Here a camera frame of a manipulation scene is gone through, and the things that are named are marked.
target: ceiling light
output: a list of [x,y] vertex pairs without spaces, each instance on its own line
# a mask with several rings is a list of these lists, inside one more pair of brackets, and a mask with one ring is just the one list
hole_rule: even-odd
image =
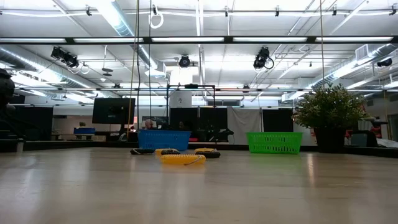
[[151,69],[150,71],[146,71],[145,75],[151,76],[151,77],[165,77],[166,74],[164,72],[158,71],[156,69]]
[[189,65],[191,64],[191,60],[189,60],[188,55],[183,55],[181,56],[180,62],[178,64],[180,65],[180,67],[186,68],[189,67]]
[[224,37],[154,37],[153,42],[222,42]]
[[[374,41],[390,41],[392,37],[324,37],[324,42],[374,42]],[[317,37],[316,42],[321,42],[322,38]]]
[[76,95],[76,94],[67,94],[67,98],[75,100],[75,101],[79,101],[82,103],[94,103],[94,100],[89,99],[84,96]]
[[134,43],[135,42],[143,42],[143,38],[122,38],[122,37],[115,37],[115,38],[74,38],[73,39],[76,43],[110,43],[110,42],[117,42],[117,43]]
[[64,38],[0,38],[4,43],[66,43]]
[[30,94],[33,94],[33,95],[36,95],[36,96],[45,96],[44,93],[36,91],[36,90],[30,90],[30,91],[21,90],[21,91],[23,91],[25,93],[30,93]]
[[234,37],[234,42],[306,42],[306,37]]

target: plant pot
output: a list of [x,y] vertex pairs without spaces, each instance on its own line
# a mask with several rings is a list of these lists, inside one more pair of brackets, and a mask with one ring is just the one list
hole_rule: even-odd
[[345,129],[314,129],[318,151],[325,153],[343,153]]

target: duct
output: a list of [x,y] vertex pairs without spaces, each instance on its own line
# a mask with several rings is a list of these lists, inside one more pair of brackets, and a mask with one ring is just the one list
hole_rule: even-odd
[[[0,46],[0,60],[14,67],[24,67],[28,69],[26,73],[32,72],[31,75],[40,79],[49,82],[66,82],[67,84],[62,84],[63,88],[100,88],[99,85],[79,75],[75,75],[56,64],[52,65],[48,60],[16,45]],[[107,97],[120,97],[111,92],[105,93],[104,95]]]
[[[323,74],[320,74],[319,76],[313,79],[312,84],[306,86],[305,88],[318,88],[328,82],[335,81],[340,77],[343,77],[351,72],[354,72],[369,63],[375,63],[381,60],[385,60],[391,57],[390,54],[393,53],[395,50],[397,50],[398,46],[393,44],[386,44],[381,47],[376,47],[376,45],[370,45],[368,48],[374,50],[370,50],[369,51],[370,53],[368,53],[365,57],[361,58],[359,61],[356,60],[357,55],[354,55],[349,59],[345,60],[344,62],[335,65],[334,67],[329,69],[327,73],[325,73],[325,78],[323,78]],[[294,100],[304,94],[305,92],[298,91],[296,93],[289,93],[287,95],[284,94],[283,98],[285,100]]]
[[[126,17],[124,16],[123,10],[116,1],[95,1],[95,6],[119,36],[135,37],[133,29],[130,27]],[[159,66],[158,62],[153,58],[149,57],[149,54],[143,45],[138,45],[136,49],[134,48],[134,45],[130,45],[130,47],[137,52],[138,57],[145,63],[146,68],[163,68],[163,66]]]

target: light fixture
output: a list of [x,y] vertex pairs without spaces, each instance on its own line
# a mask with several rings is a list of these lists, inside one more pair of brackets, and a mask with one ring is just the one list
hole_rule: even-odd
[[110,42],[117,42],[117,43],[133,43],[136,42],[143,42],[143,38],[120,38],[120,37],[113,37],[113,38],[74,38],[76,43],[110,43]]
[[393,37],[324,37],[323,42],[383,42],[391,41]]
[[268,47],[261,47],[261,50],[256,55],[256,59],[254,60],[253,67],[256,70],[263,69],[263,68],[272,69],[274,67],[274,61],[269,56]]
[[306,42],[306,37],[234,37],[234,42]]
[[84,97],[84,96],[80,96],[80,95],[76,95],[76,94],[67,94],[67,98],[75,100],[75,101],[79,101],[82,103],[94,103],[94,100]]
[[20,90],[20,91],[23,91],[23,92],[25,92],[25,93],[30,93],[30,94],[33,94],[33,95],[36,95],[36,96],[45,96],[44,93],[39,92],[39,91],[36,91],[36,90],[29,90],[29,91],[27,91],[27,90]]
[[149,70],[145,72],[145,75],[151,76],[151,77],[165,77],[166,73],[158,71],[156,69],[151,69],[150,72]]
[[0,38],[3,43],[66,43],[64,38]]
[[182,55],[178,64],[180,65],[180,67],[186,68],[189,67],[189,65],[191,64],[191,60],[189,60],[188,55]]
[[154,37],[153,42],[222,42],[224,37]]

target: floor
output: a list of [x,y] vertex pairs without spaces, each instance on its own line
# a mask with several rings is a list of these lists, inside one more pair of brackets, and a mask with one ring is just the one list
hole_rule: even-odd
[[398,159],[221,151],[162,166],[129,149],[0,154],[0,223],[397,223]]

